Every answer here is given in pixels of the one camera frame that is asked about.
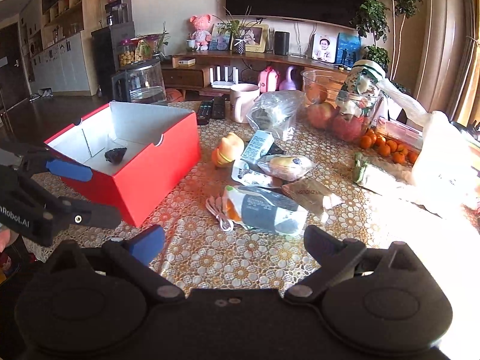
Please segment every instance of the red shoe box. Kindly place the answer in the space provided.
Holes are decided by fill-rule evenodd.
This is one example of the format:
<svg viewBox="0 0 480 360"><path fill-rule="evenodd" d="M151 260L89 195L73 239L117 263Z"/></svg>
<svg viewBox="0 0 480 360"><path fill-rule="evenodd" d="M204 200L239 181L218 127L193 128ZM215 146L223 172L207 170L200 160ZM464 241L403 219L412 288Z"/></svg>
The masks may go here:
<svg viewBox="0 0 480 360"><path fill-rule="evenodd" d="M87 183L63 182L92 202L112 205L123 220L140 226L200 160L193 111L161 105L111 102L45 142L51 149L92 168ZM127 147L113 165L105 152Z"/></svg>

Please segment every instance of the wooden drawer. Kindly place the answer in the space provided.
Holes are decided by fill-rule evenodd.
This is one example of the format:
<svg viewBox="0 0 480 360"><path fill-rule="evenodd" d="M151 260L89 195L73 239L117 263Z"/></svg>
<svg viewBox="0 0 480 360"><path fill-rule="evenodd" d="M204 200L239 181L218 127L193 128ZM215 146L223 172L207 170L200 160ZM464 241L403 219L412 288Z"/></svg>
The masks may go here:
<svg viewBox="0 0 480 360"><path fill-rule="evenodd" d="M165 86L176 88L205 88L209 83L207 71L208 68L177 67L175 69L162 69Z"/></svg>

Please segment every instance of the yellow toy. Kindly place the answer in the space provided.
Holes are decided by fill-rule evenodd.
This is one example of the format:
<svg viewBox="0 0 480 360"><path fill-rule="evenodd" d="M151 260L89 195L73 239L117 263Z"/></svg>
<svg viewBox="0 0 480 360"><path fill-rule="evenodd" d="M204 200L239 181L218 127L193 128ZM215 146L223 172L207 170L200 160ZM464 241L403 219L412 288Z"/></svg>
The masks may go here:
<svg viewBox="0 0 480 360"><path fill-rule="evenodd" d="M245 150L245 143L234 132L222 138L217 149L212 152L212 162L217 167L227 167L233 161L239 159Z"/></svg>

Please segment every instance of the pink bag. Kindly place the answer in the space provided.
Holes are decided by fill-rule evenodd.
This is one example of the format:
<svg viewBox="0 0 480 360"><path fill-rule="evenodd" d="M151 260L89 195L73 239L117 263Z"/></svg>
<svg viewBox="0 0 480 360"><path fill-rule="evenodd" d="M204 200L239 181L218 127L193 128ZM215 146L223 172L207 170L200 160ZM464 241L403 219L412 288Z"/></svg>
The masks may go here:
<svg viewBox="0 0 480 360"><path fill-rule="evenodd" d="M258 86L260 87L260 93L274 92L278 87L279 74L269 66L264 71L261 71L258 75Z"/></svg>

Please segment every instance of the red apple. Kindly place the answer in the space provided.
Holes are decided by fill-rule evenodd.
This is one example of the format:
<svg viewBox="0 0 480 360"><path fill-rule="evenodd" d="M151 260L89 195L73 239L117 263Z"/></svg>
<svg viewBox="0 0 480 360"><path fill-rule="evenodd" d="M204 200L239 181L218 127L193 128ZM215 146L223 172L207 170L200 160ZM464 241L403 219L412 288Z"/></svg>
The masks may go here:
<svg viewBox="0 0 480 360"><path fill-rule="evenodd" d="M307 108L307 119L315 128L325 130L335 116L335 107L330 103L312 104Z"/></svg>
<svg viewBox="0 0 480 360"><path fill-rule="evenodd" d="M363 117L338 114L332 120L331 131L335 137L352 142L362 135Z"/></svg>

